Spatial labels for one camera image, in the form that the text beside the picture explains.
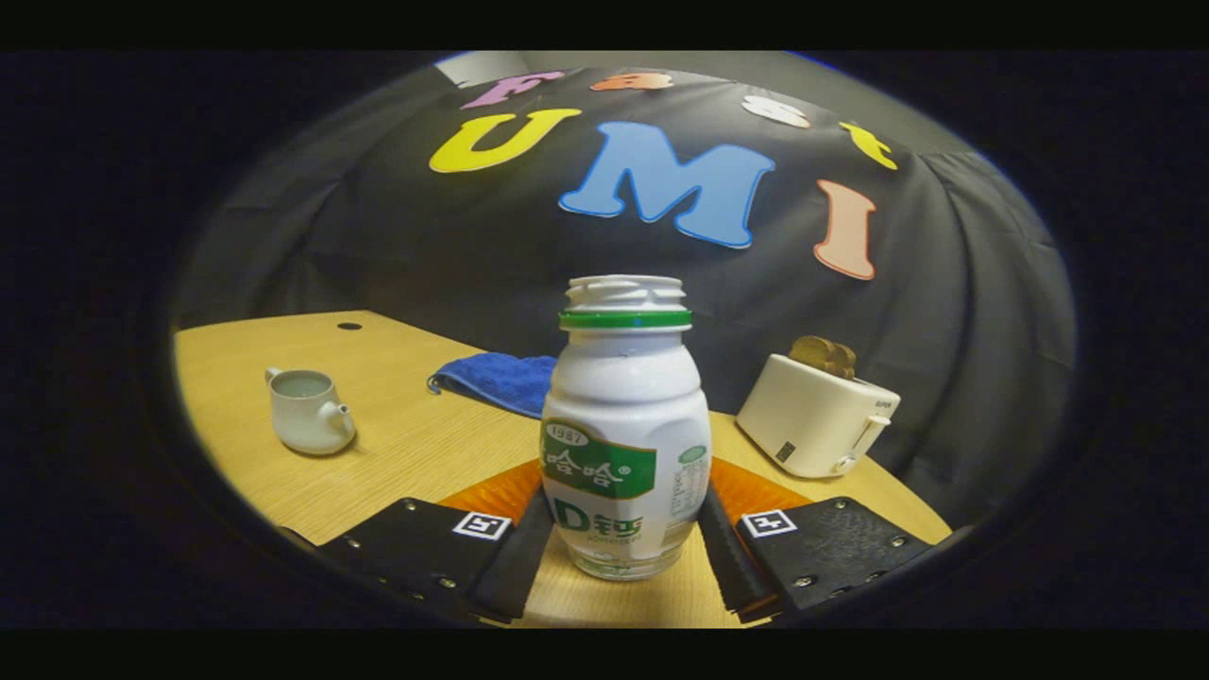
wooden table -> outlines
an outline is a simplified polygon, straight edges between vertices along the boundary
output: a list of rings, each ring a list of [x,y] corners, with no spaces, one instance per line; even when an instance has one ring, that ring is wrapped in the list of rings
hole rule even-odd
[[[360,324],[346,330],[340,323]],[[446,362],[481,352],[368,312],[283,316],[177,334],[178,375],[213,463],[266,521],[322,544],[404,496],[439,501],[537,455],[538,421],[465,397],[432,394]],[[273,433],[265,369],[332,378],[358,434],[330,457],[293,453]],[[776,467],[735,425],[711,413],[715,456],[820,501],[850,496],[924,541],[945,523],[872,459],[848,476],[804,480]],[[574,567],[551,532],[525,617],[513,627],[739,628],[694,530],[679,561],[649,581],[614,583]]]

letter m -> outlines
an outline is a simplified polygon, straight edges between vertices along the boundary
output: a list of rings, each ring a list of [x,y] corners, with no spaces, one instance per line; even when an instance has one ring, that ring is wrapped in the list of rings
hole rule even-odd
[[[760,175],[776,168],[770,159],[731,144],[715,146],[681,165],[658,127],[606,122],[604,146],[578,191],[563,194],[559,206],[585,215],[612,218],[625,211],[617,191],[630,175],[638,217],[652,223],[696,192],[692,209],[676,218],[676,230],[729,248],[752,243],[747,214]]]

towel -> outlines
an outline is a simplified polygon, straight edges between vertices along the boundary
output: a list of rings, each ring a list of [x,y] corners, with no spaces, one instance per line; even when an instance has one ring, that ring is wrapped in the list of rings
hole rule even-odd
[[[428,378],[428,390],[441,388],[539,419],[545,393],[550,391],[554,357],[519,359],[511,355],[485,352],[452,361]]]

white plastic bottle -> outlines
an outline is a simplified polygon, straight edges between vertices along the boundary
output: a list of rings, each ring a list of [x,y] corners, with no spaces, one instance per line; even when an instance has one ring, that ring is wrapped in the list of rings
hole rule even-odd
[[[710,415],[681,282],[574,278],[542,411],[542,482],[574,564],[613,581],[679,558],[710,480]]]

green label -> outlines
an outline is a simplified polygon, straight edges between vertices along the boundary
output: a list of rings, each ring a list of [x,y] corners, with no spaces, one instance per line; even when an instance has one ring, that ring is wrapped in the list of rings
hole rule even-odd
[[[655,450],[594,439],[574,422],[544,420],[542,473],[602,499],[635,499],[655,488]]]
[[[693,446],[692,449],[686,449],[684,453],[681,454],[681,462],[690,463],[704,455],[705,446]]]

